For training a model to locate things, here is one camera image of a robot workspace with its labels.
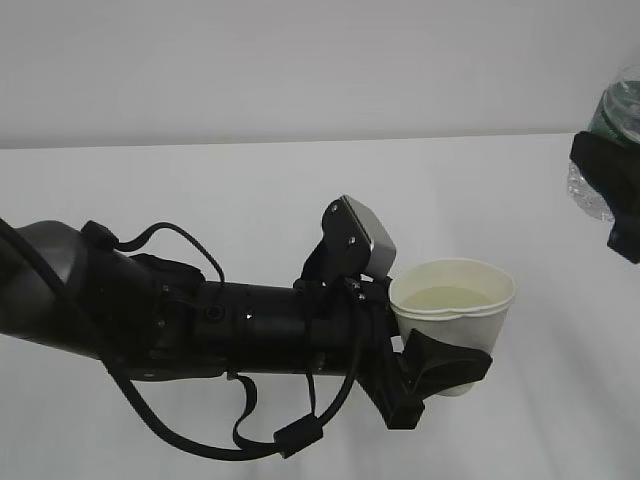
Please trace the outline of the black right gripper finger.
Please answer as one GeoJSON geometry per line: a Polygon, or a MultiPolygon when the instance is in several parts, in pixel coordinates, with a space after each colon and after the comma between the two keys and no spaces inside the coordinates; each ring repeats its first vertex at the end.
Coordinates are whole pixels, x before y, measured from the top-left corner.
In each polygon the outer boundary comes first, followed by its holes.
{"type": "Polygon", "coordinates": [[[639,263],[639,145],[619,145],[594,133],[574,136],[570,160],[614,216],[607,246],[639,263]]]}

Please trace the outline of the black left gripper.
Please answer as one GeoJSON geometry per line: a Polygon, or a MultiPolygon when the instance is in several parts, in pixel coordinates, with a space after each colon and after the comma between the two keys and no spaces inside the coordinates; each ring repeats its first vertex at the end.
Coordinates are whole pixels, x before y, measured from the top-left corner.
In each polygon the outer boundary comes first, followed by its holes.
{"type": "Polygon", "coordinates": [[[397,329],[389,325],[385,287],[351,278],[331,285],[294,282],[304,320],[301,341],[294,346],[296,365],[314,375],[344,377],[335,398],[318,415],[322,426],[358,385],[387,429],[413,430],[424,412],[417,396],[461,396],[485,378],[493,363],[482,350],[444,343],[412,329],[403,350],[408,389],[391,344],[397,329]]]}

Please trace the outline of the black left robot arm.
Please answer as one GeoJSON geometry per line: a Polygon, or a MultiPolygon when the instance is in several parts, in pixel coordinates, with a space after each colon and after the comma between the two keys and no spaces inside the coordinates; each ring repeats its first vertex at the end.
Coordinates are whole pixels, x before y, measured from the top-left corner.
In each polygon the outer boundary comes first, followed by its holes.
{"type": "Polygon", "coordinates": [[[57,221],[1,228],[4,335],[100,360],[144,419],[138,381],[227,375],[257,400],[251,373],[340,375],[331,408],[297,429],[317,430],[359,385],[391,429],[412,429],[425,400],[482,379],[479,347],[400,328],[390,279],[367,271],[346,229],[327,228],[290,288],[207,280],[193,266],[143,252],[144,230],[122,242],[106,227],[57,221]]]}

